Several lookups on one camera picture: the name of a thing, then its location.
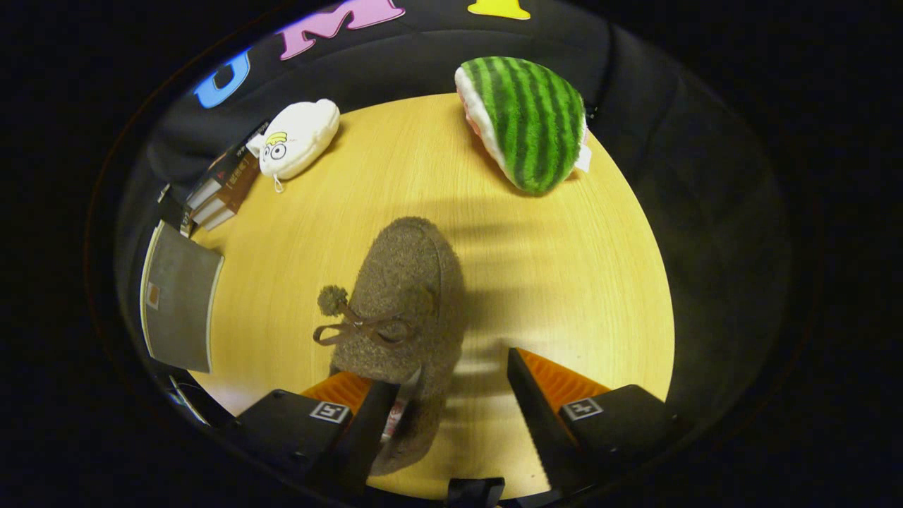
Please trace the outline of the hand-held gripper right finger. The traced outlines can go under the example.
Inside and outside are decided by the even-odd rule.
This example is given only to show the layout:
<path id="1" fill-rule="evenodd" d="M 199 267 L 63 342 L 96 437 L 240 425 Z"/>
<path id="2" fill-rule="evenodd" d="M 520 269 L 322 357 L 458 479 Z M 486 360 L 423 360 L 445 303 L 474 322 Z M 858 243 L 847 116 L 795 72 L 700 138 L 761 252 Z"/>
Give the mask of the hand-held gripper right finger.
<path id="1" fill-rule="evenodd" d="M 681 438 L 681 416 L 636 384 L 610 389 L 517 347 L 507 351 L 507 380 L 561 494 L 619 481 Z"/>

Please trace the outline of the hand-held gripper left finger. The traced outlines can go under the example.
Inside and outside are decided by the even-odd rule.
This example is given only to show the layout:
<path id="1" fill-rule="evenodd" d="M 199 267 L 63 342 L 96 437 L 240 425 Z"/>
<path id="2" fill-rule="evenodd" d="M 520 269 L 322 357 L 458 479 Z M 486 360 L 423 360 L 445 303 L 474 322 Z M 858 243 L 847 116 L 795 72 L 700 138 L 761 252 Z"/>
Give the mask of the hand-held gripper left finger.
<path id="1" fill-rule="evenodd" d="M 236 418 L 236 443 L 307 488 L 357 497 L 401 388 L 340 372 L 300 394 L 275 389 Z"/>

